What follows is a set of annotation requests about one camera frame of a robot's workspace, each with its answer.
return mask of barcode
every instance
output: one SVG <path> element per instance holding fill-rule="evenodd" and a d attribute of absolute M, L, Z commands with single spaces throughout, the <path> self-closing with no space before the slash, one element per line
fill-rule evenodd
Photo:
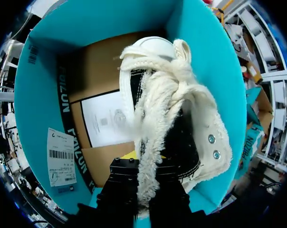
<path fill-rule="evenodd" d="M 107 119 L 103 118 L 100 120 L 101 126 L 106 126 L 107 125 Z"/>
<path fill-rule="evenodd" d="M 70 178 L 65 178 L 66 181 L 71 181 L 71 180 L 75 180 L 76 177 L 70 177 Z"/>
<path fill-rule="evenodd" d="M 37 60 L 38 48 L 36 46 L 30 47 L 28 63 L 35 64 Z"/>
<path fill-rule="evenodd" d="M 63 151 L 49 150 L 49 157 L 59 159 L 74 159 L 74 154 Z"/>

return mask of instruction sheet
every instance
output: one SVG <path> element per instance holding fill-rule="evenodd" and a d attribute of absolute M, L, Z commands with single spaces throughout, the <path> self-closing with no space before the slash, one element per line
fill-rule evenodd
<path fill-rule="evenodd" d="M 48 129 L 48 177 L 51 187 L 77 182 L 74 162 L 74 137 Z"/>
<path fill-rule="evenodd" d="M 93 148 L 132 141 L 120 92 L 83 100 L 81 105 Z"/>

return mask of yellow object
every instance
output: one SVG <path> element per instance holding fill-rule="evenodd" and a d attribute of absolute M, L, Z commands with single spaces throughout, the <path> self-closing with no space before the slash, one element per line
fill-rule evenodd
<path fill-rule="evenodd" d="M 226 5 L 224 5 L 221 10 L 224 11 L 234 0 L 230 0 L 229 2 L 226 3 Z"/>
<path fill-rule="evenodd" d="M 132 152 L 126 154 L 125 156 L 121 157 L 121 159 L 130 159 L 130 158 L 138 159 L 135 151 L 132 151 Z"/>

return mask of teal cardboard box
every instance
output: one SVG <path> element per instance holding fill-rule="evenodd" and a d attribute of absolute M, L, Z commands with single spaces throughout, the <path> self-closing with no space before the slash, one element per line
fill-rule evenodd
<path fill-rule="evenodd" d="M 239 179 L 247 172 L 252 157 L 261 151 L 273 118 L 271 103 L 262 87 L 247 90 L 246 99 L 248 124 L 243 153 L 235 179 Z"/>
<path fill-rule="evenodd" d="M 264 130 L 261 125 L 253 124 L 246 132 L 246 138 L 244 142 L 243 154 L 239 163 L 239 168 L 235 174 L 235 179 L 239 179 L 248 170 L 249 163 L 255 152 L 258 151 L 259 145 L 261 145 L 264 138 Z"/>
<path fill-rule="evenodd" d="M 272 106 L 261 86 L 246 90 L 247 123 L 261 125 L 259 115 L 272 113 Z"/>

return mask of metal eyelet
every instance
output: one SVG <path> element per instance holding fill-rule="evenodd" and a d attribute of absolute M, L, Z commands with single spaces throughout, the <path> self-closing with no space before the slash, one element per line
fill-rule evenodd
<path fill-rule="evenodd" d="M 215 143 L 215 137 L 214 137 L 213 134 L 210 134 L 210 135 L 208 136 L 208 141 L 209 141 L 211 144 L 214 144 L 214 143 Z"/>
<path fill-rule="evenodd" d="M 213 152 L 213 157 L 214 157 L 215 159 L 220 159 L 220 152 L 214 151 L 214 152 Z"/>

